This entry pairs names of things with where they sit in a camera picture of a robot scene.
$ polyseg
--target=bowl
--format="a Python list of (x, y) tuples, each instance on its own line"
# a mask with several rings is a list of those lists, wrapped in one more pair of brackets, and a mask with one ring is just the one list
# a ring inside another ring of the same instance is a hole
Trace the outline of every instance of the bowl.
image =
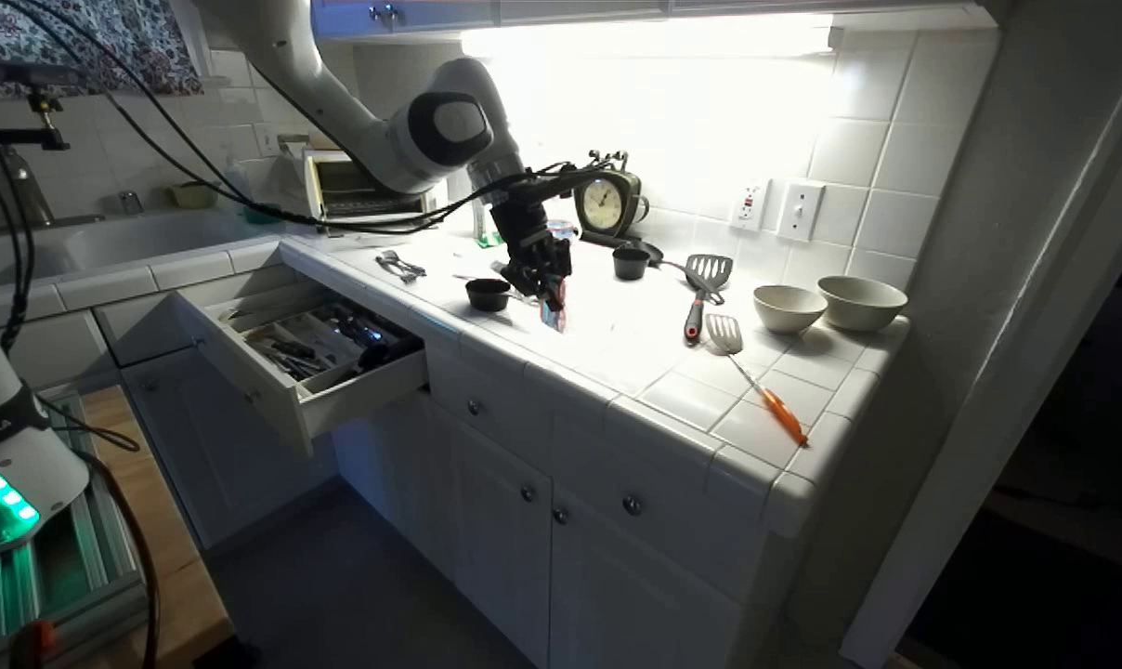
[(826, 299), (804, 286), (768, 284), (753, 290), (753, 307), (768, 332), (797, 334), (826, 312)]
[(897, 312), (906, 307), (906, 292), (892, 284), (872, 284), (862, 276), (826, 276), (818, 280), (829, 307), (826, 323), (836, 332), (886, 332)]
[(621, 284), (634, 284), (634, 280), (643, 276), (645, 261), (649, 261), (645, 250), (641, 250), (641, 246), (621, 246), (621, 250), (615, 250), (615, 276), (616, 276)]
[(463, 292), (471, 299), (471, 307), (481, 307), (481, 312), (501, 312), (511, 303), (507, 280), (468, 280)]

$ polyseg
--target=open drawer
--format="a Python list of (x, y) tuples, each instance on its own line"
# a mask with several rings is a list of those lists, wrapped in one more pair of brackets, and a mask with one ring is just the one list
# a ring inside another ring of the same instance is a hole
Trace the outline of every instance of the open drawer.
[(175, 300), (197, 349), (300, 451), (337, 421), (367, 416), (428, 384), (415, 334), (316, 284)]

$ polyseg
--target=white bowl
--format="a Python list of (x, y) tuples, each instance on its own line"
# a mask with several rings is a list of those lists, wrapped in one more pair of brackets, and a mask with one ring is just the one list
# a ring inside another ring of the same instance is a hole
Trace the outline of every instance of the white bowl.
[(818, 286), (829, 300), (826, 323), (836, 332), (886, 332), (906, 307), (899, 286), (862, 276), (820, 276)]
[(808, 332), (826, 312), (826, 299), (799, 286), (768, 284), (753, 290), (753, 307), (768, 332), (792, 334)]

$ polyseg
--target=white tile countertop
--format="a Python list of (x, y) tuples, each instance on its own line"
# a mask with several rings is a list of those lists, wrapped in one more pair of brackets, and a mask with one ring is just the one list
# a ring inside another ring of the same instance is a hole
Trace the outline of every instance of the white tile countertop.
[(693, 290), (676, 268), (649, 268), (641, 284), (615, 280), (602, 246), (571, 246), (560, 332), (544, 323), (528, 299), (507, 312), (476, 312), (463, 280), (498, 276), (501, 250), (481, 250), (451, 229), (415, 234), (397, 246), (403, 261), (428, 268), (405, 286), (388, 276), (379, 250), (362, 242), (284, 242), (284, 261), (331, 290), (379, 290), (468, 339), (496, 347), (524, 363), (553, 373), (626, 413), (649, 421), (693, 451), (711, 455), (719, 477), (741, 477), (784, 500), (820, 500), (826, 479), (845, 460), (854, 416), (878, 394), (886, 363), (906, 339), (906, 316), (886, 334), (854, 339), (820, 320), (799, 339), (776, 339), (759, 323), (752, 276), (737, 268), (720, 307), (741, 320), (742, 349), (737, 360), (753, 384), (776, 389), (804, 421), (811, 447), (797, 447), (753, 399), (748, 379), (702, 347), (683, 347)]

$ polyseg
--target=microwave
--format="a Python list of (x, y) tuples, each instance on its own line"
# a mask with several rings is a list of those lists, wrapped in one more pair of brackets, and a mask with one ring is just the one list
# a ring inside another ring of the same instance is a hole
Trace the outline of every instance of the microwave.
[(325, 222), (382, 222), (432, 209), (428, 192), (382, 188), (350, 151), (304, 151), (304, 209)]

